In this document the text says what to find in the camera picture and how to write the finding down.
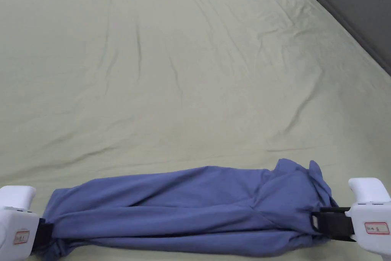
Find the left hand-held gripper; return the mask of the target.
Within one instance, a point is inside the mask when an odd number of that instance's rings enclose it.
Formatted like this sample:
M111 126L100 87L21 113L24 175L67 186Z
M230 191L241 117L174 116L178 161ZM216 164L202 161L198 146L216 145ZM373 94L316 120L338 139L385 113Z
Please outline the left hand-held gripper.
M7 185L0 189L0 255L29 257L52 242L53 224L31 212L36 196L32 186Z

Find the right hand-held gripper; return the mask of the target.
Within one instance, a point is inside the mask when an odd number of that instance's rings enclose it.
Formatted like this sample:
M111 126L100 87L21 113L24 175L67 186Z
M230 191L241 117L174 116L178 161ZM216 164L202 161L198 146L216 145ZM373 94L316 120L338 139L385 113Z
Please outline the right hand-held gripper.
M335 241L389 245L391 198L385 185L377 178L351 178L348 184L355 203L351 207L322 207L312 212L316 219L313 229Z

